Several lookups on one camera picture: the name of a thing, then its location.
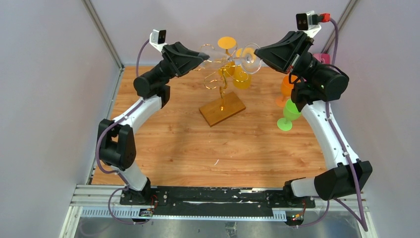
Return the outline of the orange wine glass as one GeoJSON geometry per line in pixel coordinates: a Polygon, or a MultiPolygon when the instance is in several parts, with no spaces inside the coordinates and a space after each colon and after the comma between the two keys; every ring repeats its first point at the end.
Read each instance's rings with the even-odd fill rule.
{"type": "Polygon", "coordinates": [[[297,79],[297,76],[295,75],[291,75],[291,79],[289,79],[289,76],[289,74],[284,76],[280,86],[281,96],[278,96],[275,100],[276,104],[281,108],[286,105],[286,102],[290,98],[291,92],[294,88],[294,84],[290,83],[290,81],[292,82],[297,79]]]}

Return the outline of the clear wine glass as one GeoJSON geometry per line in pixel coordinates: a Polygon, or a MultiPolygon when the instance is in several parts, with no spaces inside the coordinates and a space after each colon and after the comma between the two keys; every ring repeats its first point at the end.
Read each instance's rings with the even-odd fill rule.
{"type": "Polygon", "coordinates": [[[201,46],[200,51],[209,56],[204,60],[197,70],[218,70],[229,63],[235,63],[235,66],[240,66],[242,70],[248,74],[255,74],[262,66],[262,60],[256,56],[255,51],[260,49],[260,46],[255,43],[249,43],[245,47],[237,49],[230,56],[222,51],[217,51],[210,44],[201,46]]]}

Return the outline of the gold wire glass rack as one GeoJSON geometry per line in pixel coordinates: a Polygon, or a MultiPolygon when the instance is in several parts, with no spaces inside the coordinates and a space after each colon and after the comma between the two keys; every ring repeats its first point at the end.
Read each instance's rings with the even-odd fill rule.
{"type": "Polygon", "coordinates": [[[210,127],[213,127],[246,109],[245,104],[235,92],[227,93],[228,79],[233,77],[225,77],[216,70],[201,70],[207,72],[204,77],[204,87],[208,90],[217,89],[219,98],[213,100],[201,107],[199,112],[210,127]]]}

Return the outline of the green wine glass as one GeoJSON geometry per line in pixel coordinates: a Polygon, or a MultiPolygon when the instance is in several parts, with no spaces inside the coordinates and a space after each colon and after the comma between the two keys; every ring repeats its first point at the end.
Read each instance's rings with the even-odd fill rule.
{"type": "Polygon", "coordinates": [[[293,121],[300,116],[301,112],[298,111],[295,103],[288,99],[283,108],[283,117],[277,121],[277,126],[282,131],[290,131],[293,127],[293,121]]]}

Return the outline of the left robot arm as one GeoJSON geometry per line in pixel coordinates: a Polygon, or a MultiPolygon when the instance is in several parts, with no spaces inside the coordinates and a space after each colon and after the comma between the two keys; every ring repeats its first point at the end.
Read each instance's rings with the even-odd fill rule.
{"type": "Polygon", "coordinates": [[[97,167],[105,174],[117,174],[124,182],[129,198],[140,205],[152,198],[150,179],[135,163],[135,133],[170,99],[169,81],[198,68],[210,57],[203,52],[173,44],[147,41],[162,55],[162,60],[149,71],[138,75],[133,86],[139,99],[114,119],[99,123],[95,148],[97,167]]]}

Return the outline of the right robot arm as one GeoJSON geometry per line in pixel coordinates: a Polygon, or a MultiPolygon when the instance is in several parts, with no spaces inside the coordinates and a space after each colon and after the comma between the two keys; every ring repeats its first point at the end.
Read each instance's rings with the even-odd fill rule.
{"type": "Polygon", "coordinates": [[[290,31],[279,42],[255,50],[275,71],[297,77],[291,100],[311,126],[321,147],[327,171],[312,178],[297,178],[285,183],[284,203],[295,207],[303,197],[331,200],[360,195],[373,168],[362,161],[347,142],[331,109],[347,89],[349,76],[331,64],[321,63],[309,48],[313,38],[303,31],[290,31]]]}

